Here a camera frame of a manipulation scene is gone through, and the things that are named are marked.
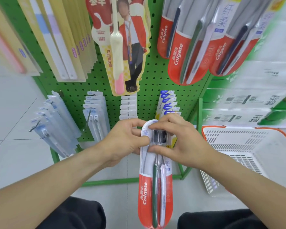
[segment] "white plastic basket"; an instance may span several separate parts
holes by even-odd
[[[203,126],[202,135],[218,152],[286,187],[286,134],[276,128]],[[207,192],[230,197],[222,185],[203,171]]]

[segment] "person's left hand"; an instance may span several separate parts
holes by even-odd
[[[138,118],[118,121],[107,137],[96,145],[108,156],[107,167],[115,166],[132,152],[140,154],[140,147],[149,144],[149,137],[141,136],[141,129],[133,128],[145,123]]]

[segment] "patterned necktie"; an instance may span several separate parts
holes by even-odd
[[[128,55],[129,55],[129,61],[131,62],[132,61],[132,48],[131,48],[130,25],[131,25],[131,20],[128,21],[128,26],[126,25],[126,27],[128,29]]]

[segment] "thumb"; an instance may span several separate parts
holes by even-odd
[[[172,149],[164,147],[164,146],[160,146],[160,145],[150,146],[148,149],[148,152],[160,154],[172,160],[174,160],[174,157],[175,157],[175,153]]]
[[[136,137],[135,146],[137,148],[149,145],[149,137],[148,136],[140,136],[140,137],[135,136],[135,137]]]

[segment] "man printed on package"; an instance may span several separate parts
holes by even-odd
[[[137,91],[137,78],[142,71],[143,54],[146,52],[146,32],[141,16],[130,16],[128,0],[118,0],[118,12],[124,19],[119,31],[123,36],[123,60],[127,60],[130,80],[125,81],[126,91]]]

